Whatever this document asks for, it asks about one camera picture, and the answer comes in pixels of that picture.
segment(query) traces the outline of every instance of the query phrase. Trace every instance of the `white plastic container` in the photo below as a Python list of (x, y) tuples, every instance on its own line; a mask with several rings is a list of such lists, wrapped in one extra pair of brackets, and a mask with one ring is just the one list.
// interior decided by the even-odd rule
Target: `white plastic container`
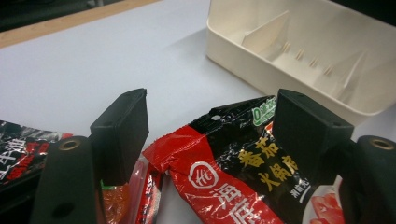
[(326, 0), (212, 0), (207, 56), (358, 125), (396, 102), (396, 28)]

